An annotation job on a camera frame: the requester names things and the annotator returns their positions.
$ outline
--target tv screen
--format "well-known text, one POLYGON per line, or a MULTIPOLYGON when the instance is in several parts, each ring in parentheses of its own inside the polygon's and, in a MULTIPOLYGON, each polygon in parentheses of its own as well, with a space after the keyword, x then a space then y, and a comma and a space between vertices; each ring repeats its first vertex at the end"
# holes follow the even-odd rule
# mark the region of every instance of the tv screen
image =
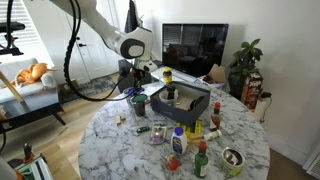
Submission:
POLYGON ((162 24, 162 64, 191 76, 220 66, 228 24, 162 24))

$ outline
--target red bottle cap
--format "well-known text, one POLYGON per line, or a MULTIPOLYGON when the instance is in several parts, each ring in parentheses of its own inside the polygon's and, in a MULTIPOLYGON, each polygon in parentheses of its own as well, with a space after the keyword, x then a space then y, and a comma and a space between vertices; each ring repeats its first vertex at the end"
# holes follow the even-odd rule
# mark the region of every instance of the red bottle cap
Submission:
POLYGON ((214 108, 220 109, 220 103, 219 103, 219 102, 216 102, 216 103, 214 104, 214 108))
POLYGON ((207 143, 205 141, 200 141, 199 148, 200 149, 207 149, 207 143))
POLYGON ((169 168, 170 168, 170 170, 172 170, 172 171, 176 170, 179 166, 180 166, 180 163, 179 163, 178 160, 173 160, 173 161, 169 164, 169 168))

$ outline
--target green bottle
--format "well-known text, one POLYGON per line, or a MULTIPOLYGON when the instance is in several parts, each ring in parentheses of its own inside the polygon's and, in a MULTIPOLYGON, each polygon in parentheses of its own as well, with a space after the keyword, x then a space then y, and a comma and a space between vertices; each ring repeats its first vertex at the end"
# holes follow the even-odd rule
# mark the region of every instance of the green bottle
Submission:
POLYGON ((207 144, 201 141, 199 145, 199 152, 196 154, 194 162, 194 175, 198 178, 204 178, 208 172, 208 156, 206 155, 207 144))

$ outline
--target black cable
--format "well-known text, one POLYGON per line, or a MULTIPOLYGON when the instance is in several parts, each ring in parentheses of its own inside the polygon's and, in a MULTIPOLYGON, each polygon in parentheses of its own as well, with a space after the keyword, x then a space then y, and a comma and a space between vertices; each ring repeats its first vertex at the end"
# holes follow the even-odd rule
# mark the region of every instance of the black cable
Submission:
POLYGON ((0 131, 3 131, 3 133, 2 133, 2 135, 3 135, 3 142, 2 142, 2 146, 1 146, 1 148, 0 148, 0 155, 1 155, 1 152, 3 151, 4 146, 6 145, 6 141, 7 141, 6 130, 3 128, 3 125, 2 125, 2 124, 0 125, 0 131))
POLYGON ((7 49, 11 47, 11 10, 12 10, 13 0, 8 0, 8 7, 7 7, 7 49))
POLYGON ((74 7, 74 3, 73 0, 69 0, 71 7, 72 7, 72 13, 73 13, 73 27, 72 27, 72 35, 71 38, 69 40, 69 45, 67 48, 67 52, 66 52, 66 57, 65 57, 65 62, 64 62, 64 76, 65 76, 65 80, 67 82, 67 84, 69 85, 70 89, 79 97, 81 97, 82 99, 85 99, 87 101, 92 101, 92 102, 100 102, 100 101, 120 101, 123 100, 129 96, 131 96, 130 94, 128 94, 126 97, 124 98, 120 98, 120 99, 107 99, 108 97, 111 96, 111 94, 113 93, 113 91, 115 90, 115 88, 118 86, 118 84, 124 79, 120 79, 118 81, 118 83, 115 85, 115 87, 112 89, 112 91, 104 98, 90 98, 87 96, 82 95, 78 90, 76 90, 76 88, 73 86, 73 84, 71 83, 71 79, 70 79, 70 74, 69 74, 69 64, 70 64, 70 58, 71 58, 71 53, 72 53, 72 49, 73 46, 76 42, 76 36, 79 32, 80 29, 80 25, 81 25, 81 8, 80 5, 78 3, 77 0, 74 0, 76 5, 77 5, 77 10, 78 10, 78 23, 76 23, 76 19, 77 19, 77 14, 76 14, 76 10, 74 7))
POLYGON ((261 120, 260 120, 260 123, 263 123, 265 120, 264 120, 264 116, 266 115, 266 111, 267 111, 267 109, 271 106, 271 103, 272 103, 272 97, 270 97, 270 103, 269 103, 269 105, 268 105, 268 107, 264 110, 264 112, 263 112, 263 116, 262 116, 262 118, 261 118, 261 120))

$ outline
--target round table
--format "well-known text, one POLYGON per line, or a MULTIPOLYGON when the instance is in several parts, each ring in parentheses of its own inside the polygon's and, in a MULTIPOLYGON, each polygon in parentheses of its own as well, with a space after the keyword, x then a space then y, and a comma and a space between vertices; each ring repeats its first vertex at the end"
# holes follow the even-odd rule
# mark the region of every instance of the round table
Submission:
MULTIPOLYGON (((266 179, 269 171, 270 150, 265 133, 253 114, 229 94, 203 84, 197 87, 210 89, 210 104, 199 119, 202 120, 204 134, 209 133, 209 118, 213 104, 221 103, 222 136, 207 142, 209 157, 208 174, 205 179, 226 179, 219 169, 219 158, 223 149, 231 147, 242 153, 246 159, 243 170, 233 179, 266 179)), ((144 86, 146 89, 163 87, 162 83, 144 86)), ((150 145, 151 131, 138 134, 139 127, 162 123, 174 127, 175 121, 152 111, 146 105, 146 115, 137 117, 126 100, 111 101, 104 105, 89 122, 79 148, 81 177, 86 179, 197 179, 193 174, 195 154, 198 147, 188 146, 185 154, 177 156, 181 166, 170 171, 164 157, 172 152, 170 138, 173 130, 168 130, 166 141, 161 145, 150 145), (125 113, 126 120, 119 126, 116 116, 125 113), (127 173, 122 158, 133 154, 136 159, 135 171, 127 173)))

